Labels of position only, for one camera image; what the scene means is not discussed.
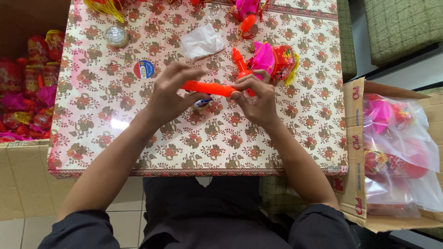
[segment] sticker label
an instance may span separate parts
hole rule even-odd
[[[139,61],[134,66],[134,73],[141,79],[150,78],[154,74],[154,65],[147,60]]]

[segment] person's right hand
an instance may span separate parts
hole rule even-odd
[[[263,81],[254,74],[238,79],[232,86],[238,91],[232,92],[231,98],[241,107],[249,121],[267,130],[281,122],[276,111],[275,89],[273,85],[268,84],[271,76],[265,70],[254,70],[253,73],[261,75]],[[249,103],[241,92],[248,88],[258,96],[255,104]]]

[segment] orange plastic handle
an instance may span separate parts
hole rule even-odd
[[[230,97],[233,91],[237,91],[235,88],[231,86],[222,86],[217,83],[203,83],[197,81],[187,81],[180,88],[195,92],[221,95],[224,97]]]

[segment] floral tablecloth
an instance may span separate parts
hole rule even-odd
[[[191,63],[179,45],[182,35],[211,23],[227,49],[197,61],[207,69],[205,82],[233,84],[231,61],[238,22],[225,14],[232,4],[214,0],[193,6],[188,0],[122,1],[124,23],[99,15],[82,0],[70,7],[51,131],[49,172],[78,177],[149,101],[153,82],[173,61]],[[130,34],[125,48],[104,40],[112,24]],[[300,55],[297,81],[276,86],[278,114],[288,130],[327,175],[347,172],[346,131],[340,43],[335,0],[271,0],[263,22],[251,29],[255,40],[288,44]],[[237,49],[251,57],[252,40]],[[155,67],[149,79],[138,79],[134,64]],[[281,159],[261,127],[250,123],[230,98],[214,96],[202,112],[189,108],[147,142],[132,175],[281,175]]]

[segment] green cushion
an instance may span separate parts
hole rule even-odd
[[[306,208],[302,199],[288,194],[286,185],[285,175],[260,178],[261,207],[269,214],[298,213]]]
[[[337,12],[338,29],[340,30],[343,82],[347,82],[357,75],[348,0],[337,0]]]
[[[442,0],[364,0],[372,64],[382,66],[443,40]]]

